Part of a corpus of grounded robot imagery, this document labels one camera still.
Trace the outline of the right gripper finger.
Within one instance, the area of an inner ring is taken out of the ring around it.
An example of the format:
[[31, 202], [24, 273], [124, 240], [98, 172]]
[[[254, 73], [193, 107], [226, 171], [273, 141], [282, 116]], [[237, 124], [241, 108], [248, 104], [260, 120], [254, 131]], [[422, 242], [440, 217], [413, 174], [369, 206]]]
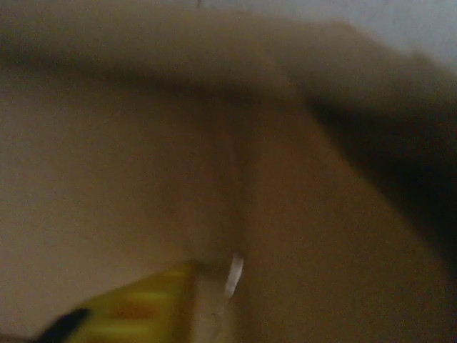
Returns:
[[191, 342], [196, 265], [177, 264], [55, 319], [38, 342]]

